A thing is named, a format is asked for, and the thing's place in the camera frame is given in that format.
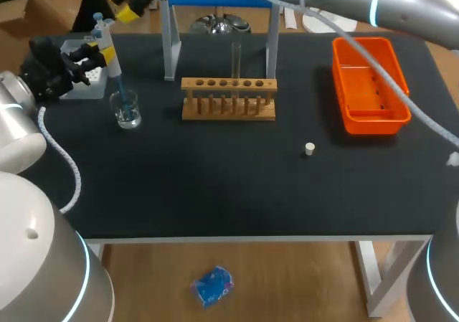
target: wooden floor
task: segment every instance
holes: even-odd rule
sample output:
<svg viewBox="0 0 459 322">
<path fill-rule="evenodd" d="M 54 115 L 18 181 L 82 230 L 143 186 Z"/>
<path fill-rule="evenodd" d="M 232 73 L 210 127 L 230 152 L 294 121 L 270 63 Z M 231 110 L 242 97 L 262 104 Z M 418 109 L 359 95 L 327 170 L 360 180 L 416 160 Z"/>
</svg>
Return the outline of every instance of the wooden floor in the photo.
<svg viewBox="0 0 459 322">
<path fill-rule="evenodd" d="M 213 8 L 176 7 L 180 32 Z M 253 32 L 268 30 L 269 11 L 226 8 L 246 19 Z M 297 15 L 298 30 L 304 32 Z M 119 32 L 160 32 L 158 11 Z M 374 28 L 360 24 L 358 31 Z M 429 44 L 450 92 L 459 105 L 459 57 Z M 390 243 L 376 243 L 382 263 Z M 311 321 L 363 322 L 366 314 L 359 265 L 351 243 L 261 243 L 116 245 L 105 259 L 116 294 L 115 322 L 150 321 Z M 191 294 L 191 282 L 215 265 L 234 276 L 235 289 L 203 310 Z M 383 322 L 408 322 L 404 299 Z"/>
</svg>

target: orange basket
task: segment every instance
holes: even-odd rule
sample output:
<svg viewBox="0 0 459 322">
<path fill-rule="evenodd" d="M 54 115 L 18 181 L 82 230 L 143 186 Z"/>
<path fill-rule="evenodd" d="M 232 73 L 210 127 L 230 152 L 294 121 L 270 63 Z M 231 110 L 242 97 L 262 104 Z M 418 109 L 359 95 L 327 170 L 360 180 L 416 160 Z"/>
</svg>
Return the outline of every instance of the orange basket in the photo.
<svg viewBox="0 0 459 322">
<path fill-rule="evenodd" d="M 409 95 L 390 41 L 382 37 L 361 37 L 355 40 Z M 333 41 L 333 79 L 344 127 L 350 134 L 395 134 L 411 120 L 408 107 L 342 37 Z"/>
</svg>

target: table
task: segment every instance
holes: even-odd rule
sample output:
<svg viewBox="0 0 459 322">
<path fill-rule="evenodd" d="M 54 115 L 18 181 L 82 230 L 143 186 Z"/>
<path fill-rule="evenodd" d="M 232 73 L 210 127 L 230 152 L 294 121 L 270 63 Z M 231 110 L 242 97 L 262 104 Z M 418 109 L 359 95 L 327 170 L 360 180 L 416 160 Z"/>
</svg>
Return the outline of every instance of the table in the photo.
<svg viewBox="0 0 459 322">
<path fill-rule="evenodd" d="M 459 134 L 458 112 L 425 44 L 383 36 L 392 40 L 412 99 Z M 236 38 L 241 76 L 263 77 L 264 36 L 191 34 L 182 37 L 177 77 L 228 77 Z M 275 123 L 185 123 L 180 79 L 163 81 L 161 38 L 115 36 L 126 87 L 139 95 L 141 127 L 119 129 L 106 99 L 62 101 L 45 118 L 82 174 L 82 196 L 66 214 L 71 225 L 88 242 L 105 244 L 353 240 L 369 314 L 382 316 L 425 240 L 455 208 L 459 173 L 445 166 L 453 147 L 415 118 L 395 137 L 346 134 L 332 39 L 280 35 Z M 310 141 L 316 151 L 303 158 Z M 51 148 L 24 177 L 57 206 L 73 193 L 70 170 Z M 396 244 L 393 254 L 401 254 L 391 256 L 383 281 L 372 240 L 413 241 Z"/>
</svg>

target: glass beaker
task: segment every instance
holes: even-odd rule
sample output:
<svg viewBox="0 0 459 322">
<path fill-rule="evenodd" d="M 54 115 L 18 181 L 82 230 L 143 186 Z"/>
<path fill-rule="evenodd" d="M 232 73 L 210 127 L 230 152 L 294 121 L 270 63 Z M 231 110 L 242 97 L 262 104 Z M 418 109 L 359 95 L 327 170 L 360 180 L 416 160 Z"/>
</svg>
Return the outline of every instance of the glass beaker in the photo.
<svg viewBox="0 0 459 322">
<path fill-rule="evenodd" d="M 110 96 L 110 106 L 121 128 L 131 130 L 141 124 L 142 117 L 138 108 L 138 97 L 132 90 L 124 94 L 120 94 L 119 91 L 113 93 Z"/>
</svg>

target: white cable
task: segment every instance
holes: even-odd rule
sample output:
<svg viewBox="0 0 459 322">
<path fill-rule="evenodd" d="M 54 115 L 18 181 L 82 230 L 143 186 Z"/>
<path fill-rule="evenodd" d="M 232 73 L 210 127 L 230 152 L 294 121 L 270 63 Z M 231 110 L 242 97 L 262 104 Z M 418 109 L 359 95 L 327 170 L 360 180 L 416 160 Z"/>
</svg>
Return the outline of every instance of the white cable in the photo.
<svg viewBox="0 0 459 322">
<path fill-rule="evenodd" d="M 341 35 L 362 57 L 364 57 L 368 63 L 381 75 L 381 77 L 387 82 L 387 84 L 395 91 L 398 98 L 402 100 L 413 114 L 415 114 L 423 123 L 425 123 L 428 127 L 430 127 L 434 132 L 438 133 L 447 141 L 451 142 L 454 146 L 459 148 L 459 138 L 453 135 L 450 131 L 443 128 L 441 125 L 436 123 L 432 118 L 430 118 L 427 114 L 425 114 L 414 102 L 410 100 L 408 96 L 404 93 L 404 91 L 399 87 L 399 85 L 392 79 L 391 75 L 387 73 L 387 71 L 373 58 L 371 54 L 367 52 L 357 41 L 355 41 L 349 34 L 347 34 L 344 30 L 340 27 L 336 26 L 332 21 L 328 20 L 326 17 L 314 12 L 308 8 L 305 8 L 300 5 L 286 3 L 284 1 L 279 0 L 267 0 L 273 4 L 283 6 L 284 8 L 291 8 L 294 9 L 302 14 L 307 14 L 308 16 L 313 16 L 317 18 L 319 21 L 323 22 L 336 33 Z"/>
<path fill-rule="evenodd" d="M 51 146 L 56 149 L 58 153 L 61 154 L 62 157 L 67 161 L 69 164 L 70 168 L 73 171 L 73 175 L 75 177 L 75 191 L 73 193 L 73 196 L 71 200 L 65 205 L 63 208 L 60 209 L 60 212 L 62 214 L 65 214 L 71 210 L 72 207 L 77 203 L 78 198 L 80 197 L 81 193 L 81 175 L 80 171 L 78 170 L 77 164 L 75 161 L 73 161 L 72 157 L 64 150 L 54 139 L 53 137 L 49 134 L 48 130 L 44 126 L 44 112 L 46 112 L 45 107 L 41 107 L 39 112 L 38 112 L 38 127 L 43 133 L 43 136 L 46 138 L 48 143 L 51 144 Z"/>
</svg>

